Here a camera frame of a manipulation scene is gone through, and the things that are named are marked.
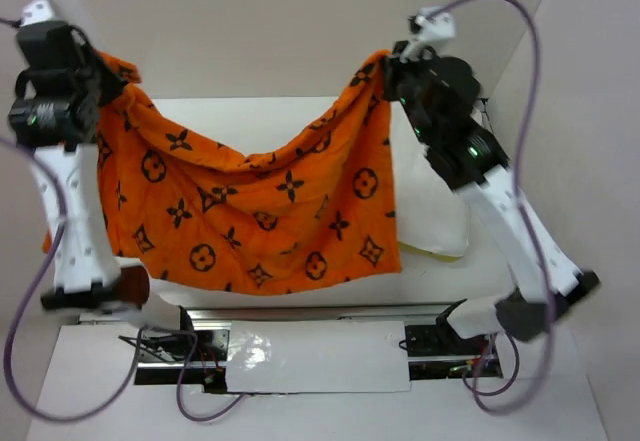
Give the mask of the orange patterned pillowcase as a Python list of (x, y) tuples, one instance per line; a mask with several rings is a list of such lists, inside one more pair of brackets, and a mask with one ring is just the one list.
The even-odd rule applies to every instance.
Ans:
[(113, 254), (156, 279), (252, 296), (397, 273), (384, 51), (281, 148), (245, 155), (165, 118), (125, 72), (97, 127), (97, 184)]

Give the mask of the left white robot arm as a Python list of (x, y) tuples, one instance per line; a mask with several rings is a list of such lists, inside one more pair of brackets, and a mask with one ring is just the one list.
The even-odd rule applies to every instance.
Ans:
[(127, 85), (86, 34), (62, 20), (23, 23), (17, 45), (27, 63), (17, 76), (8, 125), (25, 150), (52, 235), (52, 288), (46, 311), (116, 314), (150, 324), (131, 281), (142, 268), (122, 268), (108, 240), (96, 168), (111, 153), (97, 133), (101, 110)]

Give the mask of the white pillow with yellow edge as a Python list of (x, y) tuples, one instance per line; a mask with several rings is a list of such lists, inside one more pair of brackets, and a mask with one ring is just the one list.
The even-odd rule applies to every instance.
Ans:
[(391, 107), (390, 146), (400, 246), (440, 259), (463, 257), (469, 247), (468, 208), (431, 168), (397, 103)]

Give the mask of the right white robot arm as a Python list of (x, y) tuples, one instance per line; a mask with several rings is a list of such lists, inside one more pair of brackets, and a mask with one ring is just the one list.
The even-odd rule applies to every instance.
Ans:
[(516, 191), (507, 154), (472, 117), (481, 87), (470, 65), (428, 45), (411, 53), (412, 45), (398, 41), (384, 59), (384, 97), (400, 103), (426, 161), (480, 219), (513, 276), (510, 292), (464, 299), (442, 312), (436, 340), (448, 353), (482, 335), (528, 342), (593, 294), (600, 279), (562, 252)]

